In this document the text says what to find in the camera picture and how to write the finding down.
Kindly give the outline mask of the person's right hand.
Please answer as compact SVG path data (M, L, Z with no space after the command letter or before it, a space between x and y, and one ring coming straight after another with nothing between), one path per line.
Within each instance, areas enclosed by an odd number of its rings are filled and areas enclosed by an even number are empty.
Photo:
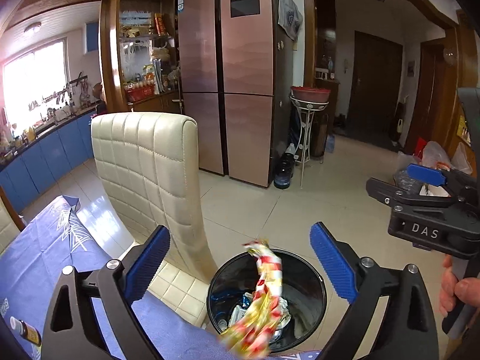
M453 310L456 301L478 309L480 306L480 280L477 278L458 280L452 272L450 255L445 256L442 266L445 268L439 293L439 310L442 316L446 317Z

